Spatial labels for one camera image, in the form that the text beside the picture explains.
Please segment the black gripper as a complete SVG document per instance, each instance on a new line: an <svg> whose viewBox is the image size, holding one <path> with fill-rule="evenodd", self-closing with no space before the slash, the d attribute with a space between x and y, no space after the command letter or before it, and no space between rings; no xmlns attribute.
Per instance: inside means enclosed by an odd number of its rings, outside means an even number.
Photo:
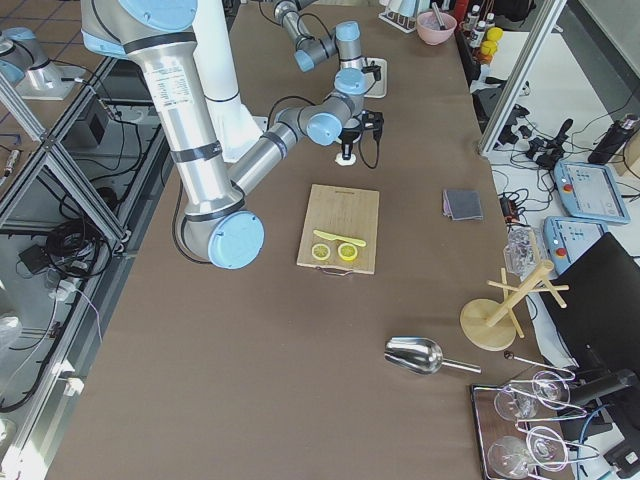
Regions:
<svg viewBox="0 0 640 480"><path fill-rule="evenodd" d="M359 127L344 128L339 135L341 143L341 155L343 159L351 158L351 144L358 142L361 138L361 129Z"/></svg>

